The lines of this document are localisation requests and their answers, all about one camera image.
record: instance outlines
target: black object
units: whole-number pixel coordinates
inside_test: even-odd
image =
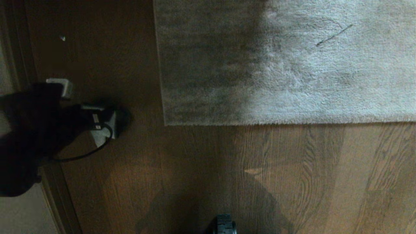
[[[208,228],[207,234],[237,234],[235,222],[231,214],[219,214]]]
[[[96,152],[98,152],[102,148],[104,148],[108,144],[108,142],[110,142],[111,138],[113,137],[113,130],[111,129],[110,126],[108,126],[105,123],[101,123],[101,124],[99,124],[99,126],[104,127],[104,128],[107,128],[110,131],[110,136],[107,138],[107,140],[104,142],[104,144],[102,144],[100,147],[98,147],[98,148],[94,149],[93,151],[88,152],[88,153],[86,153],[84,155],[77,156],[77,157],[72,157],[72,158],[66,158],[66,159],[55,159],[54,158],[53,161],[55,161],[55,162],[72,162],[72,161],[75,161],[75,160],[79,160],[79,159],[86,158],[89,155],[95,154]]]
[[[40,182],[38,166],[56,162],[54,156],[82,132],[94,130],[96,125],[108,127],[104,122],[113,109],[83,110],[81,105],[61,108],[62,90],[61,84],[36,83],[26,92],[0,97],[0,110],[12,130],[0,138],[0,197],[23,194]]]

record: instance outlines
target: gray rug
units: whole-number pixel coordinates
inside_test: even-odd
[[[155,0],[167,125],[416,121],[415,0]]]

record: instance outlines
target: hardwood floor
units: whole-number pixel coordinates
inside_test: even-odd
[[[164,127],[151,0],[26,7],[39,77],[134,116],[62,166],[85,234],[203,233],[225,212],[240,234],[416,233],[414,123]]]

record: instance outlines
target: power cord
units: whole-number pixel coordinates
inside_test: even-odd
[[[111,138],[113,137],[113,129],[111,129],[111,127],[110,126],[108,126],[108,124],[105,124],[105,123],[101,123],[101,124],[99,124],[101,127],[104,127],[104,128],[107,128],[109,131],[110,131],[110,137],[109,138],[107,138],[107,140],[104,142],[104,144],[103,145],[101,145],[100,147],[98,147],[98,148],[96,148],[96,149],[94,149],[93,151],[91,151],[91,152],[89,152],[89,153],[87,153],[87,154],[84,154],[84,155],[81,155],[81,156],[77,156],[77,157],[72,157],[72,158],[66,158],[66,159],[52,159],[54,162],[72,162],[72,161],[75,161],[75,160],[79,160],[79,159],[83,159],[83,158],[86,158],[86,157],[88,157],[88,156],[90,156],[90,155],[92,155],[92,154],[94,154],[94,153],[96,153],[96,152],[98,152],[98,151],[100,151],[102,148],[104,148],[107,144],[108,144],[108,142],[110,142],[111,141]]]

